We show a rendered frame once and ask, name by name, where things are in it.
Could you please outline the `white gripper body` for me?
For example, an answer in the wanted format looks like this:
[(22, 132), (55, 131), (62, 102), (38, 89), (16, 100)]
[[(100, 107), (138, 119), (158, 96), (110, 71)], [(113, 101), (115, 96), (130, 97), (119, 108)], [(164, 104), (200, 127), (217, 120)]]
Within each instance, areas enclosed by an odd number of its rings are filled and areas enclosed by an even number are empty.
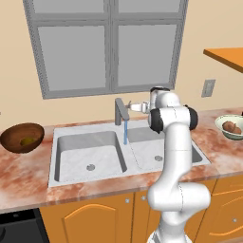
[(143, 112), (145, 110), (144, 103), (131, 103), (130, 109), (136, 112)]

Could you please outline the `grey sink faucet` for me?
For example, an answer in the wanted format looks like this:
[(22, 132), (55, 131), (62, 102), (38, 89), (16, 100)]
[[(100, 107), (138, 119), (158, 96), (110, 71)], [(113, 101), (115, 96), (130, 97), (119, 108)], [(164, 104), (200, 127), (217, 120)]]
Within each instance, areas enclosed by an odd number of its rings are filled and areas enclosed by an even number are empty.
[(115, 99), (115, 124), (121, 125), (122, 121), (128, 121), (130, 119), (128, 109), (124, 105), (121, 98)]

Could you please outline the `grey double basin sink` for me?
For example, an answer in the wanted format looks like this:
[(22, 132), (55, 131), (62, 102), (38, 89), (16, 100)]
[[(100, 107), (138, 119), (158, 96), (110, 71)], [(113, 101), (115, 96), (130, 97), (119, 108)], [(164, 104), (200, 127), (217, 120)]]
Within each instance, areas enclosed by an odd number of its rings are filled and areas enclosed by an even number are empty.
[(123, 127), (113, 122), (56, 128), (53, 132), (50, 187), (157, 172), (164, 162), (164, 134), (146, 120)]

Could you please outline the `white green-rimmed bowl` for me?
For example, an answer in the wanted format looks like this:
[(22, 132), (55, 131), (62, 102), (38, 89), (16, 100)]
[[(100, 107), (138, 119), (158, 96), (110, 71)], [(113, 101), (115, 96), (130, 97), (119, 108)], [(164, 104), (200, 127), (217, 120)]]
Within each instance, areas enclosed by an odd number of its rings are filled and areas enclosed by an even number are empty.
[[(224, 122), (233, 122), (234, 126), (241, 129), (241, 134), (234, 134), (223, 129)], [(223, 135), (230, 140), (243, 140), (243, 116), (240, 115), (223, 115), (215, 120), (215, 126), (223, 133)]]

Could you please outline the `yellow-green lemon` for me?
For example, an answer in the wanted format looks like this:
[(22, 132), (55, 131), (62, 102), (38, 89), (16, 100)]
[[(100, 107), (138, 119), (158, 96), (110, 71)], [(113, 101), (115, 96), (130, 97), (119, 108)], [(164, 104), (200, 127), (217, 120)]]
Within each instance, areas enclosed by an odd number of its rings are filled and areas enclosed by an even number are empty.
[(25, 137), (25, 138), (21, 139), (20, 144), (22, 146), (26, 146), (26, 145), (32, 144), (34, 142), (35, 142), (35, 138)]

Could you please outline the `brown wooden bowl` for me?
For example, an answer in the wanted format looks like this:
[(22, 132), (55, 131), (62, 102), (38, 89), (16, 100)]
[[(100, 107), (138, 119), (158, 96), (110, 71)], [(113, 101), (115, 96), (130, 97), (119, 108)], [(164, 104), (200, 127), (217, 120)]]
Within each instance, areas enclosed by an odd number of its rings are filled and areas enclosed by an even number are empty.
[[(40, 124), (31, 122), (20, 123), (5, 130), (0, 135), (0, 143), (12, 153), (24, 154), (37, 148), (41, 144), (44, 135), (45, 130)], [(35, 142), (22, 146), (20, 141), (25, 137), (35, 138)]]

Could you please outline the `blue water stream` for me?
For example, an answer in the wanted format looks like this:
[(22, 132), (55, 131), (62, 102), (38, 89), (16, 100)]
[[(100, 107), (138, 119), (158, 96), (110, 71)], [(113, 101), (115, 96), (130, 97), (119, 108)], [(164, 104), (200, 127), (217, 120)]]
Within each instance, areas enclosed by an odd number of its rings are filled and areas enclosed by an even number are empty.
[(128, 142), (128, 120), (123, 121), (123, 144), (126, 145)]

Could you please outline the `grey framed window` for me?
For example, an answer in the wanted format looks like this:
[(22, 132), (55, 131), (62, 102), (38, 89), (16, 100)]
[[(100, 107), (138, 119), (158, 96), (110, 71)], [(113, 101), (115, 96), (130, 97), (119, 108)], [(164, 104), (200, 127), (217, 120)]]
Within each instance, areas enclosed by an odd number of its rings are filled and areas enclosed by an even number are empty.
[(188, 0), (23, 0), (45, 99), (176, 84)]

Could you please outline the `orange cupboard door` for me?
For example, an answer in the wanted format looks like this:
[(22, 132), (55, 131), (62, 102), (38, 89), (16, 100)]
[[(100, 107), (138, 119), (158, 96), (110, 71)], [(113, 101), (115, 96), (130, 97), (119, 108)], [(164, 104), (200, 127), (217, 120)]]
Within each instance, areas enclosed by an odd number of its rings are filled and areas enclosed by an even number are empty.
[(147, 202), (147, 192), (135, 193), (132, 243), (146, 243), (151, 233), (158, 227), (161, 212), (153, 210)]
[(243, 243), (243, 175), (217, 180), (195, 243)]
[(41, 207), (49, 242), (131, 243), (133, 199), (129, 193)]

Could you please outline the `black dishwasher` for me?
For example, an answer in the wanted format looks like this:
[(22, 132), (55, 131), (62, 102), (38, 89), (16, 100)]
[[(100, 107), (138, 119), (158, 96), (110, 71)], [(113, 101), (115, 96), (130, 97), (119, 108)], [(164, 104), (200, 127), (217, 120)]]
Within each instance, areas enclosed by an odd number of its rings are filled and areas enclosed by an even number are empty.
[(40, 210), (0, 214), (0, 243), (50, 243)]

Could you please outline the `grey wall outlet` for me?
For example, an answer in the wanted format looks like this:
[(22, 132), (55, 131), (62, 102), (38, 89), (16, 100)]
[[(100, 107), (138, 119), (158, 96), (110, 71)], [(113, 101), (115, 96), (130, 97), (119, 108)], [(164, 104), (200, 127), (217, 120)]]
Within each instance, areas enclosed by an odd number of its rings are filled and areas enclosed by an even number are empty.
[(215, 80), (206, 80), (202, 89), (201, 97), (211, 97), (215, 87)]

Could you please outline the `orange wall cupboard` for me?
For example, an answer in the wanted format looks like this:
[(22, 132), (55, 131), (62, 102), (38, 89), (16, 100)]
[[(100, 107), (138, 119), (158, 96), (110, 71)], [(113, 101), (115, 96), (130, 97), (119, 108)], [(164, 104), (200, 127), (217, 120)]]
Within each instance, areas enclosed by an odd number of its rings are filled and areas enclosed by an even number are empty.
[(206, 48), (203, 53), (220, 63), (243, 73), (243, 47)]

